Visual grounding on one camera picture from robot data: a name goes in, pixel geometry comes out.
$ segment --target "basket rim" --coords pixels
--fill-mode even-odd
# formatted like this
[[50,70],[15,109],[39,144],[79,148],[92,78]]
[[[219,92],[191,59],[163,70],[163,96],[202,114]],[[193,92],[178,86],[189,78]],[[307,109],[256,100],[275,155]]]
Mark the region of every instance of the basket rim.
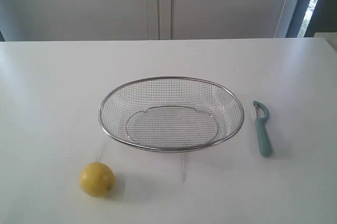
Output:
[[[173,147],[173,148],[156,148],[156,147],[144,146],[144,145],[132,143],[130,141],[125,141],[125,140],[123,140],[123,139],[121,139],[121,138],[119,138],[119,137],[111,134],[111,132],[109,132],[109,130],[105,127],[105,125],[104,125],[104,123],[102,121],[102,110],[103,110],[105,102],[115,92],[117,92],[118,90],[120,90],[120,89],[122,89],[124,87],[127,87],[129,85],[136,84],[136,83],[142,83],[142,82],[148,82],[148,81],[154,81],[154,80],[164,80],[164,79],[188,80],[188,81],[208,83],[208,84],[212,84],[214,86],[217,86],[217,87],[225,90],[237,102],[237,104],[239,105],[239,108],[240,108],[240,112],[242,113],[241,121],[240,121],[238,127],[230,135],[228,135],[226,137],[223,137],[223,138],[221,138],[221,139],[219,139],[217,141],[214,141],[214,142],[208,142],[208,143],[205,143],[205,144],[193,145],[191,147]],[[112,139],[114,139],[114,140],[116,140],[118,142],[124,143],[124,144],[126,144],[126,145],[128,145],[130,147],[134,147],[134,148],[138,148],[138,149],[142,149],[142,150],[147,150],[147,151],[153,151],[153,152],[177,153],[177,152],[189,152],[189,151],[195,151],[195,150],[205,149],[205,148],[217,145],[217,144],[219,144],[221,142],[224,142],[224,141],[228,140],[229,138],[233,137],[234,135],[236,135],[240,131],[240,129],[241,129],[242,125],[243,125],[243,122],[244,122],[244,110],[243,110],[243,106],[242,106],[240,100],[229,89],[227,89],[226,87],[224,87],[224,86],[222,86],[220,84],[217,84],[215,82],[211,82],[211,81],[203,80],[203,79],[198,79],[198,78],[193,78],[193,77],[184,77],[184,76],[156,76],[156,77],[149,77],[149,78],[144,78],[144,79],[139,79],[139,80],[135,80],[135,81],[132,81],[132,82],[128,82],[128,83],[120,85],[119,87],[117,87],[113,91],[111,91],[103,99],[103,101],[102,101],[102,103],[100,105],[100,108],[98,110],[98,121],[100,123],[101,128],[103,129],[103,131],[107,135],[109,135]]]

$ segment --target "lemon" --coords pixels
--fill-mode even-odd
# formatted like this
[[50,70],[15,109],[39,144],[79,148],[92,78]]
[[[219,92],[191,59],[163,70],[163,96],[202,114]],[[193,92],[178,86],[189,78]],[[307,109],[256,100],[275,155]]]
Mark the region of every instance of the lemon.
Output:
[[107,195],[115,185],[112,170],[101,162],[88,164],[80,174],[81,189],[92,197]]

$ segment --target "white table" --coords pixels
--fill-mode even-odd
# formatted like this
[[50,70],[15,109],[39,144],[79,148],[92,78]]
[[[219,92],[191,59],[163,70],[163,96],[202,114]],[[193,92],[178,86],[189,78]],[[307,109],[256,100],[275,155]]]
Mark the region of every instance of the white table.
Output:
[[[222,84],[245,109],[233,138],[186,156],[113,140],[109,199],[78,174],[108,139],[98,107],[151,76]],[[337,223],[337,54],[321,38],[0,43],[0,223]],[[252,101],[275,150],[260,156]]]

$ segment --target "teal peeler handle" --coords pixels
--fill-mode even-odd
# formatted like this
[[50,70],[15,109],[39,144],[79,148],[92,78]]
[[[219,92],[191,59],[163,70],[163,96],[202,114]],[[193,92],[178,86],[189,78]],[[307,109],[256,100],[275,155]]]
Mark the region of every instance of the teal peeler handle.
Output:
[[267,122],[267,119],[269,118],[269,111],[267,109],[267,107],[265,107],[263,104],[254,101],[253,104],[256,106],[259,106],[265,116],[263,118],[257,118],[255,120],[255,126],[256,126],[256,133],[257,133],[257,141],[259,143],[259,149],[260,149],[260,154],[263,157],[270,157],[270,155],[272,154],[272,146],[270,144],[268,135],[267,135],[267,131],[265,129],[265,124]]

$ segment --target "metal basket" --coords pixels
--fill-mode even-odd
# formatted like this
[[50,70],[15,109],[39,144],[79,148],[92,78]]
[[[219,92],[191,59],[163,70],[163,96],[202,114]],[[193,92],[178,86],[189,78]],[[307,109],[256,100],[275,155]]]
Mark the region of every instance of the metal basket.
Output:
[[235,135],[242,104],[225,87],[189,77],[126,83],[103,100],[102,129],[129,146],[157,152],[198,150]]

